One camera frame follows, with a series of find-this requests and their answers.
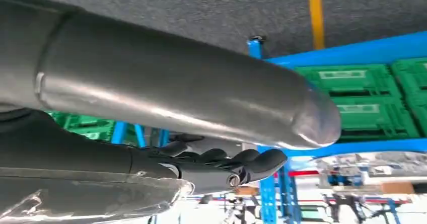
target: green storage bin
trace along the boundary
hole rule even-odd
[[[114,128],[114,124],[114,120],[105,120],[83,115],[70,115],[65,122],[64,128],[67,130],[80,128]]]
[[[419,133],[402,101],[394,97],[333,98],[339,108],[339,142],[417,138]]]
[[[111,141],[116,121],[92,116],[69,115],[64,128],[70,132],[83,135],[93,140]],[[133,124],[128,124],[123,144],[138,146],[138,140]]]
[[[406,95],[427,94],[427,58],[398,60],[391,69]]]
[[[406,99],[423,137],[427,137],[427,94]]]
[[[338,65],[297,67],[304,76],[330,97],[401,97],[386,65]]]
[[[113,135],[113,129],[107,129],[107,128],[95,128],[95,127],[88,127],[88,128],[78,128],[78,129],[71,129],[70,132],[74,132],[80,135],[83,135],[89,139],[93,140],[104,140],[104,141],[111,141],[111,136]]]
[[[46,113],[49,114],[59,126],[64,127],[68,114],[55,111],[47,111]]]

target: metal rack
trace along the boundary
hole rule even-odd
[[[262,57],[262,41],[259,39],[248,41],[248,49],[249,55],[252,57],[264,59],[267,62],[287,68],[343,64],[389,64],[398,59],[426,57],[427,31],[274,58]],[[283,150],[290,159],[298,156],[314,158],[355,152],[380,151],[427,152],[427,138],[340,143],[309,151]],[[293,161],[288,161],[278,175],[280,199],[282,201],[280,207],[282,218],[291,224],[301,222],[301,209],[298,205],[295,178],[290,177],[288,172],[303,165],[301,162],[293,163]],[[260,192],[263,200],[262,214],[264,223],[277,223],[276,189],[273,177],[260,182]]]

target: metal pipe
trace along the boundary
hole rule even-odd
[[[0,0],[0,103],[287,148],[340,134],[291,70],[44,0]]]

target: yellow line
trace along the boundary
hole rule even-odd
[[[325,48],[325,26],[323,24],[322,0],[309,0],[311,27],[313,30],[313,43],[315,49]]]
[[[325,27],[323,25],[322,0],[310,0],[311,27],[315,49],[325,48]]]

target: gray carpet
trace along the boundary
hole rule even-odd
[[[55,0],[246,53],[266,35],[269,56],[313,49],[308,0]],[[426,0],[323,0],[326,45],[426,30]]]

